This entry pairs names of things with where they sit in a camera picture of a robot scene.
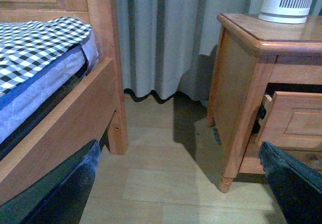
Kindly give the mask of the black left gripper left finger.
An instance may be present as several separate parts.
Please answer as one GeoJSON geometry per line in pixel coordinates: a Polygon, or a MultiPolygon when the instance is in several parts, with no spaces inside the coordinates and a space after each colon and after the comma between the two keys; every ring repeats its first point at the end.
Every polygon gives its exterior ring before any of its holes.
{"type": "Polygon", "coordinates": [[[93,139],[36,183],[1,205],[1,223],[79,223],[101,147],[93,139]]]}

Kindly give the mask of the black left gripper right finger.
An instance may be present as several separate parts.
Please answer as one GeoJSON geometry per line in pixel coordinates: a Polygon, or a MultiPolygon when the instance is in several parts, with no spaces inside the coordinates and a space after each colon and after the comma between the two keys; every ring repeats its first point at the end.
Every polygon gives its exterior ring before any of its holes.
{"type": "Polygon", "coordinates": [[[268,141],[259,159],[287,223],[321,223],[321,173],[268,141]]]}

